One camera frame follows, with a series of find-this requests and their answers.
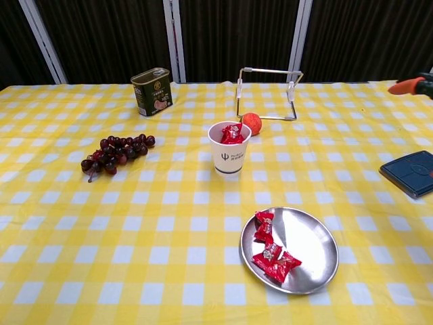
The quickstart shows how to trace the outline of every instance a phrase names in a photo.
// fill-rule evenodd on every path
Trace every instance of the white paper cup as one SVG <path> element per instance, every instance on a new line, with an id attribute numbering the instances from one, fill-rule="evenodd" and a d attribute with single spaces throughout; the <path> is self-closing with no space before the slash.
<path id="1" fill-rule="evenodd" d="M 249 127 L 245 124 L 242 125 L 241 134 L 245 140 L 241 144 L 220 144 L 223 138 L 222 130 L 227 125 L 238 123 L 231 121 L 219 122 L 211 126 L 208 131 L 215 170 L 223 176 L 237 175 L 244 164 L 246 146 L 251 137 L 251 129 Z"/>

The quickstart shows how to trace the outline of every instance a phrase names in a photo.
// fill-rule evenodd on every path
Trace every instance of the small orange ball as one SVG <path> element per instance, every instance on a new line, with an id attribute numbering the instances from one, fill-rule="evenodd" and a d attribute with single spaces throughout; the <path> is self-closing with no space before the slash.
<path id="1" fill-rule="evenodd" d="M 262 128 L 262 120 L 256 113 L 246 113 L 242 116 L 241 122 L 251 129 L 251 135 L 258 135 Z"/>

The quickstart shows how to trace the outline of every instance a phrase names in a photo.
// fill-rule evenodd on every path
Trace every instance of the red object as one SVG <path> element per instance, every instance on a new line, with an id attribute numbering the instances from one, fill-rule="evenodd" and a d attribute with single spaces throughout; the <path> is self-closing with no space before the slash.
<path id="1" fill-rule="evenodd" d="M 415 79 L 409 79 L 409 80 L 402 81 L 400 83 L 396 83 L 395 85 L 393 85 L 388 89 L 388 92 L 391 93 L 392 95 L 402 95 L 404 93 L 411 93 L 412 95 L 416 95 L 417 93 L 415 92 L 415 87 L 417 83 L 425 79 L 426 78 L 424 77 L 418 77 Z"/>
<path id="2" fill-rule="evenodd" d="M 301 261 L 295 259 L 288 252 L 284 252 L 283 256 L 279 260 L 275 261 L 265 269 L 265 274 L 270 276 L 272 279 L 283 283 L 290 270 L 301 264 Z"/>
<path id="3" fill-rule="evenodd" d="M 256 213 L 257 220 L 261 223 L 258 227 L 254 237 L 257 240 L 261 240 L 262 242 L 266 242 L 267 240 L 271 240 L 272 238 L 272 220 L 273 213 L 268 212 L 257 212 Z"/>
<path id="4" fill-rule="evenodd" d="M 242 123 L 227 125 L 223 131 L 222 144 L 241 144 L 245 138 L 241 134 Z"/>
<path id="5" fill-rule="evenodd" d="M 278 246 L 273 242 L 273 240 L 266 241 L 265 250 L 260 254 L 252 257 L 252 261 L 259 266 L 263 271 L 273 265 L 273 263 L 278 259 L 283 248 Z"/>
<path id="6" fill-rule="evenodd" d="M 246 113 L 242 116 L 242 122 L 251 129 L 251 135 L 258 135 L 262 128 L 262 120 L 256 113 Z"/>

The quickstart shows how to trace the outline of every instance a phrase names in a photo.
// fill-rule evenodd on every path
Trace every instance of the metal plate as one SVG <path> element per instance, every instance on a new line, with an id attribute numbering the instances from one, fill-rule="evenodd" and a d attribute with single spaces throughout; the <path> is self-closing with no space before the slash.
<path id="1" fill-rule="evenodd" d="M 242 230 L 240 243 L 242 257 L 252 273 L 265 284 L 295 295 L 312 293 L 331 281 L 338 268 L 338 249 L 329 230 L 319 220 L 300 210 L 275 207 L 263 211 L 274 214 L 274 242 L 301 260 L 302 265 L 290 271 L 286 281 L 280 284 L 251 262 L 253 255 L 265 249 L 265 244 L 254 241 L 258 224 L 252 216 Z"/>

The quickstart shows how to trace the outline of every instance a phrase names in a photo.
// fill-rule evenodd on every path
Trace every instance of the tin can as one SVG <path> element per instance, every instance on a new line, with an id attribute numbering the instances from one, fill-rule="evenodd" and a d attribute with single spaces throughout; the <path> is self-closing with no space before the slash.
<path id="1" fill-rule="evenodd" d="M 169 74 L 167 69 L 153 68 L 131 78 L 141 115 L 152 116 L 172 106 Z"/>

